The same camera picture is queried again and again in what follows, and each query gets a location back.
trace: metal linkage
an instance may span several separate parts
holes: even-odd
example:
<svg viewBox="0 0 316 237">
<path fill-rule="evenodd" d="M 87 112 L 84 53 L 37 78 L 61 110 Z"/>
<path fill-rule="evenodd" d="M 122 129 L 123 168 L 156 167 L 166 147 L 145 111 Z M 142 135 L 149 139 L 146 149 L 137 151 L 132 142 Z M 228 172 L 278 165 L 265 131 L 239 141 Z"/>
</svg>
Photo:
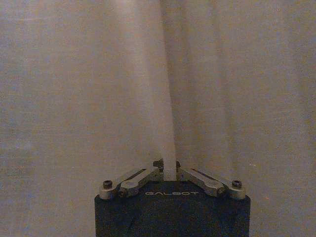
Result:
<svg viewBox="0 0 316 237">
<path fill-rule="evenodd" d="M 127 198 L 138 194 L 139 189 L 148 183 L 148 181 L 161 180 L 159 168 L 151 167 L 144 170 L 132 179 L 128 179 L 121 183 L 118 192 L 119 197 Z"/>
<path fill-rule="evenodd" d="M 115 180 L 106 180 L 100 186 L 100 198 L 110 200 L 119 195 L 130 197 L 138 194 L 138 190 L 150 180 L 162 180 L 162 174 L 156 167 L 133 169 Z"/>
<path fill-rule="evenodd" d="M 244 199 L 246 197 L 245 188 L 241 181 L 229 181 L 209 171 L 179 168 L 178 179 L 193 182 L 204 189 L 206 194 L 213 197 L 219 197 L 224 192 L 227 192 L 233 199 Z"/>
</svg>

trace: galbot logo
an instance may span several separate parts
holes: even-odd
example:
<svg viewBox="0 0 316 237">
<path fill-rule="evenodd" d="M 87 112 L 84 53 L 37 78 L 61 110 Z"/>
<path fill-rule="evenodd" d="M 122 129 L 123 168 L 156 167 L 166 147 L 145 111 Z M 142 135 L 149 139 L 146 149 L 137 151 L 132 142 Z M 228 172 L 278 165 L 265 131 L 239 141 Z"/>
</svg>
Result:
<svg viewBox="0 0 316 237">
<path fill-rule="evenodd" d="M 146 195 L 196 195 L 198 192 L 172 192 L 172 193 L 165 193 L 165 192 L 145 192 Z"/>
</svg>

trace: hex screw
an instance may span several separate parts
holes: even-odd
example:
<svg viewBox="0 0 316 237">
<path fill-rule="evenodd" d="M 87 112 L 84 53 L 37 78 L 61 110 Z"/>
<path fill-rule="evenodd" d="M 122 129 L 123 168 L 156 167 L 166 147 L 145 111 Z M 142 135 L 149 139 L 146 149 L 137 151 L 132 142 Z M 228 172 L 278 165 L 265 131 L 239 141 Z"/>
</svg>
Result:
<svg viewBox="0 0 316 237">
<path fill-rule="evenodd" d="M 242 183 L 239 180 L 234 180 L 234 181 L 232 181 L 232 186 L 234 188 L 241 189 L 242 188 Z"/>
<path fill-rule="evenodd" d="M 103 188 L 104 189 L 110 189 L 112 187 L 112 181 L 111 180 L 106 180 L 103 182 Z"/>
</svg>

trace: screw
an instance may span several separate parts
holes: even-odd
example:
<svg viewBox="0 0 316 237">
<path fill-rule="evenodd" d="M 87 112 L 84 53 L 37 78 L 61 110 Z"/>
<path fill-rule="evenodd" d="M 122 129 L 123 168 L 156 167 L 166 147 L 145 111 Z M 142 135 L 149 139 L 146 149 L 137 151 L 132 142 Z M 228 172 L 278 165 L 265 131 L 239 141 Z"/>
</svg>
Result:
<svg viewBox="0 0 316 237">
<path fill-rule="evenodd" d="M 127 191 L 126 190 L 120 190 L 118 191 L 118 196 L 120 198 L 125 198 L 127 196 Z"/>
<path fill-rule="evenodd" d="M 110 189 L 112 187 L 112 181 L 111 180 L 106 180 L 103 182 L 103 188 L 104 189 Z"/>
<path fill-rule="evenodd" d="M 232 181 L 232 186 L 233 186 L 234 188 L 241 189 L 242 183 L 241 183 L 241 181 L 239 181 L 239 180 L 234 180 L 234 181 Z"/>
<path fill-rule="evenodd" d="M 218 190 L 217 190 L 217 196 L 221 196 L 222 194 L 224 194 L 225 192 L 225 188 L 224 187 L 220 187 Z"/>
</svg>

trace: white curtain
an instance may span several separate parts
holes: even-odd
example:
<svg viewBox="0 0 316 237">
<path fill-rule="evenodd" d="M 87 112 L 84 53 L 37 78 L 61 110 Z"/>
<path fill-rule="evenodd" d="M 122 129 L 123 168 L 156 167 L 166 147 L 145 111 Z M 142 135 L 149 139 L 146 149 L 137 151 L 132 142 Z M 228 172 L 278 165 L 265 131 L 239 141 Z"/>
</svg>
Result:
<svg viewBox="0 0 316 237">
<path fill-rule="evenodd" d="M 0 236 L 94 236 L 100 183 L 241 179 L 250 236 L 316 231 L 316 2 L 0 2 Z"/>
</svg>

